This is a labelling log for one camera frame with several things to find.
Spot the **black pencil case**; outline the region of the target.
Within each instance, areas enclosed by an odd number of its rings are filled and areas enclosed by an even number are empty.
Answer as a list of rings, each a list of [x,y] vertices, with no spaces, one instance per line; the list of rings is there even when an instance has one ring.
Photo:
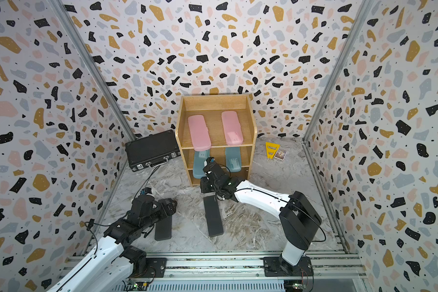
[[[203,198],[209,237],[221,236],[224,233],[218,199],[215,195]]]
[[[157,242],[172,238],[172,216],[156,223],[155,240]]]

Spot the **teal pencil case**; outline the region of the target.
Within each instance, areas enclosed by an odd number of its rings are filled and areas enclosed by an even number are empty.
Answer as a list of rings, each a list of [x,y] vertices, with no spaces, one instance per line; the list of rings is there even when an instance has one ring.
[[[205,177],[205,173],[203,171],[203,168],[206,166],[206,160],[210,157],[210,150],[205,150],[202,152],[195,151],[194,153],[194,159],[193,159],[193,177],[196,179],[201,179],[202,177]]]
[[[240,147],[228,147],[225,149],[226,167],[231,173],[242,170],[242,158]]]

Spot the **pink pencil case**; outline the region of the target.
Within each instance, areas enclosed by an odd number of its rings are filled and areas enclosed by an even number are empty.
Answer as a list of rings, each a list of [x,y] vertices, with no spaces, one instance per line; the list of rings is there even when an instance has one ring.
[[[221,113],[223,131],[228,146],[243,144],[243,134],[236,111],[224,111]]]
[[[196,152],[204,152],[212,147],[209,130],[203,115],[193,115],[187,119],[193,149]]]

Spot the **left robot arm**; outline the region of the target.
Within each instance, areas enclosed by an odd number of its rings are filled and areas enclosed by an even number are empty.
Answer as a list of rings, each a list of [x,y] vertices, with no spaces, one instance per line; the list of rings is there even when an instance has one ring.
[[[51,292],[110,292],[116,285],[135,276],[159,275],[148,266],[147,253],[132,243],[147,235],[147,229],[176,213],[171,198],[156,201],[140,195],[132,201],[127,215],[108,226],[103,237]]]

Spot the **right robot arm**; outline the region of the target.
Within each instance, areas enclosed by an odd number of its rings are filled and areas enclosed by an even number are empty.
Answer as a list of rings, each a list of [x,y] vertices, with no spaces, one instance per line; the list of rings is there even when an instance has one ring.
[[[201,192],[214,192],[219,200],[232,200],[261,209],[280,220],[287,243],[281,253],[281,266],[294,268],[321,230],[321,217],[307,197],[274,192],[226,173],[215,158],[207,158],[201,179]]]

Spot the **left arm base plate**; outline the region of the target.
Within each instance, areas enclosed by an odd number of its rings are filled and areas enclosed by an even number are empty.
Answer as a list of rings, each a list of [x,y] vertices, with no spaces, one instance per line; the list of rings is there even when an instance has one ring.
[[[165,257],[142,257],[137,260],[130,260],[126,257],[118,257],[113,265],[116,267],[116,272],[119,271],[127,278],[156,278],[164,277],[165,268],[167,266],[167,258]]]

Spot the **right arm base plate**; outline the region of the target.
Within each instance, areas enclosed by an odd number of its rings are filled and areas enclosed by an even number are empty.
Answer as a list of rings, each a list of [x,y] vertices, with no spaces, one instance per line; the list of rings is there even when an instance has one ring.
[[[264,257],[264,271],[266,277],[285,277],[285,276],[313,276],[313,266],[309,257],[300,258],[297,265],[287,263],[281,256]]]

